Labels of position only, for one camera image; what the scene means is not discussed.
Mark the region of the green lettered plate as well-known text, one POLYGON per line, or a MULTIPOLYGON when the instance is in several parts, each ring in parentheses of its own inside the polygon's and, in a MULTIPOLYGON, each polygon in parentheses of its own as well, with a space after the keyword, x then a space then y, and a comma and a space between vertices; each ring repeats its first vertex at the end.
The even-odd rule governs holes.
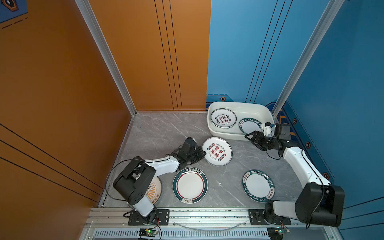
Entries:
POLYGON ((247 171, 242 179, 245 194, 258 203, 271 200, 276 192, 272 178, 260 170, 247 171))
POLYGON ((254 118, 244 118, 240 120, 239 128, 247 135, 254 131, 259 131, 262 128, 262 123, 254 118))

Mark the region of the large green red plate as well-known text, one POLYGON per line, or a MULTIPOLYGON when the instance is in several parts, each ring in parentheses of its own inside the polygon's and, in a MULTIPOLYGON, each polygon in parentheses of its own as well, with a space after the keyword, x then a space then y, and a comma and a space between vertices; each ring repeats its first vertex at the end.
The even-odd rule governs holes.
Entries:
POLYGON ((208 191, 208 179, 198 168, 185 168, 173 180, 173 192, 182 203, 195 204, 201 201, 208 191))

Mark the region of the plate with red coin pattern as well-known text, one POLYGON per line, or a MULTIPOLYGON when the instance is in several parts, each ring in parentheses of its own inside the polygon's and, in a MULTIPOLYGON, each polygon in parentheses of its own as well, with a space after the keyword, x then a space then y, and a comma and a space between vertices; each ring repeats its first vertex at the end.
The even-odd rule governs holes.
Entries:
POLYGON ((210 115, 210 120, 218 128, 232 128, 237 122, 236 114, 229 109, 216 109, 210 115))

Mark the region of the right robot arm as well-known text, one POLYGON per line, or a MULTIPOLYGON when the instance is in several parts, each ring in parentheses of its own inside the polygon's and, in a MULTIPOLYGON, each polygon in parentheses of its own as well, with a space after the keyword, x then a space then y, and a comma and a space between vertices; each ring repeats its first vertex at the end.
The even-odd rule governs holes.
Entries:
POLYGON ((345 192, 327 180, 309 160, 297 142, 286 138, 266 137, 254 131, 245 135, 261 151, 277 150, 289 163, 303 189, 294 202, 267 201, 261 217, 273 225, 285 220, 298 220, 307 227, 322 225, 339 227, 343 218, 345 192))

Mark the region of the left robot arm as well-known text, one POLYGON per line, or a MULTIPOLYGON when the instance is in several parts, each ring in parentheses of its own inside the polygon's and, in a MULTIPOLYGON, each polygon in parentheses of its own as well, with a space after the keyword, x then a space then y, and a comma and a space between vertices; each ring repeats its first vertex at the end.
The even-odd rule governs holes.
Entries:
POLYGON ((168 173, 177 173, 172 188, 178 200, 194 204, 202 200, 208 191, 208 179, 201 169, 192 167, 206 155, 202 147, 195 143, 185 143, 169 156, 144 160, 133 158, 116 177, 113 187, 138 214, 145 224, 157 222, 157 209, 147 196, 153 179, 168 173))

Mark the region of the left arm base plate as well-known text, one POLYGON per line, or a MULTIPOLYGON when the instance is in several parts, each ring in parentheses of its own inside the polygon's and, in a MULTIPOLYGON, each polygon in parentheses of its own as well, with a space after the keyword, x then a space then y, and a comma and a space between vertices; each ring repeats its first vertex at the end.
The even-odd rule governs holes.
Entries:
POLYGON ((129 226, 167 226, 169 224, 170 210, 154 209, 148 216, 143 217, 137 210, 130 212, 129 226))

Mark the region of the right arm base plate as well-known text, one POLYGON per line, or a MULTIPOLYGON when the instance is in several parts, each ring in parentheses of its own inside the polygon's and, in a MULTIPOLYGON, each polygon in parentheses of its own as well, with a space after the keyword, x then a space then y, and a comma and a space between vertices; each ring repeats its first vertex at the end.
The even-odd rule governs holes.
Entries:
POLYGON ((265 209, 249 209, 249 219, 253 226, 256 225, 285 225, 292 224, 291 220, 287 217, 275 215, 273 212, 269 213, 265 209))

